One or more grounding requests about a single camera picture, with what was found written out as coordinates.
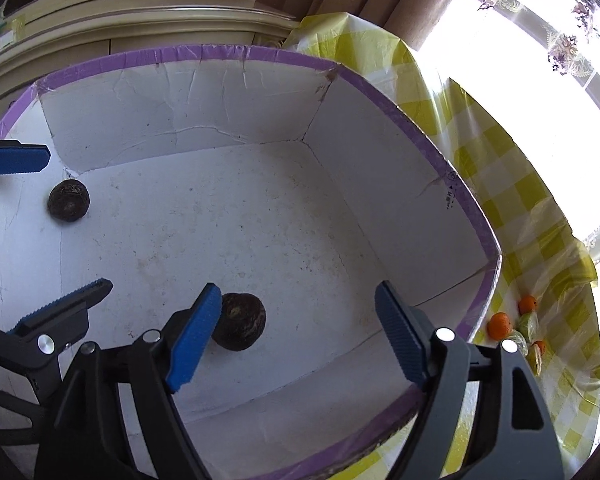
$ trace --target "white surface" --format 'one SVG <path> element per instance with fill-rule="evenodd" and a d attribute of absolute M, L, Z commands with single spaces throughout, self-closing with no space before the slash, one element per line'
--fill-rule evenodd
<path fill-rule="evenodd" d="M 100 276 L 114 288 L 87 338 L 104 348 L 160 328 L 209 281 L 263 301 L 256 344 L 210 342 L 175 396 L 215 479 L 304 460 L 407 389 L 374 313 L 381 280 L 455 328 L 487 264 L 411 141 L 332 80 L 255 61 L 150 65 L 44 94 L 12 130 L 52 160 L 0 177 L 0 328 Z M 91 195 L 74 224 L 45 210 L 67 173 Z"/>

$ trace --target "silver screw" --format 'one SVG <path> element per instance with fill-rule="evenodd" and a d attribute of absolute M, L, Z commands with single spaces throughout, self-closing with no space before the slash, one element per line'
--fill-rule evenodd
<path fill-rule="evenodd" d="M 56 349 L 56 344 L 47 334 L 41 334 L 38 336 L 38 348 L 43 354 L 51 355 Z"/>
<path fill-rule="evenodd" d="M 157 343 L 160 341 L 160 331 L 147 330 L 144 334 L 142 334 L 142 341 L 145 343 Z"/>
<path fill-rule="evenodd" d="M 436 330 L 436 337 L 440 339 L 440 341 L 450 342 L 456 338 L 456 334 L 450 328 L 442 327 Z"/>
<path fill-rule="evenodd" d="M 80 353 L 84 355 L 93 354 L 96 349 L 96 343 L 93 341 L 87 341 L 86 343 L 82 343 L 80 345 Z"/>
<path fill-rule="evenodd" d="M 518 345 L 513 339 L 505 339 L 502 342 L 502 347 L 510 354 L 515 354 L 518 351 Z"/>

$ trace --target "brown round object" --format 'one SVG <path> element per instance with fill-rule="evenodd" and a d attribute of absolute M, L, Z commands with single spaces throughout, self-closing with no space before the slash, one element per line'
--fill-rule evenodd
<path fill-rule="evenodd" d="M 89 192 L 83 183 L 74 178 L 63 180 L 49 193 L 46 209 L 53 218 L 75 222 L 82 218 L 91 203 Z"/>
<path fill-rule="evenodd" d="M 264 306 L 253 294 L 223 294 L 222 313 L 211 337 L 221 347 L 240 352 L 262 335 L 266 321 Z"/>

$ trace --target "yellow and white tablecloth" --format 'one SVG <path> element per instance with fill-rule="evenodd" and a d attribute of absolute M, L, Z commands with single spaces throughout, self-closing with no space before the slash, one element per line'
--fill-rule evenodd
<path fill-rule="evenodd" d="M 517 316 L 520 297 L 538 299 L 547 343 L 539 378 L 568 476 L 589 457 L 600 412 L 600 334 L 584 245 L 531 163 L 507 132 L 455 81 L 417 60 L 393 34 L 349 14 L 305 18 L 284 49 L 342 63 L 391 98 L 451 161 L 472 190 L 503 253 L 490 314 Z M 488 344 L 484 327 L 474 338 Z M 465 396 L 445 474 L 464 457 L 477 391 Z M 384 479 L 409 428 L 339 473 L 338 480 Z"/>

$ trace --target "orange fruit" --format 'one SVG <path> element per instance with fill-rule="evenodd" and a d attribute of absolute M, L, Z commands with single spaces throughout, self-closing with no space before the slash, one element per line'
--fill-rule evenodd
<path fill-rule="evenodd" d="M 534 345 L 538 346 L 540 355 L 544 355 L 544 352 L 546 352 L 546 344 L 544 343 L 544 341 L 534 341 Z"/>
<path fill-rule="evenodd" d="M 487 323 L 487 334 L 489 334 L 491 339 L 495 339 L 496 341 L 502 341 L 512 330 L 513 324 L 509 316 L 504 312 L 494 314 Z"/>
<path fill-rule="evenodd" d="M 536 308 L 538 308 L 538 302 L 533 296 L 524 296 L 518 302 L 518 312 L 520 313 L 520 316 L 528 314 L 529 312 L 534 311 Z"/>

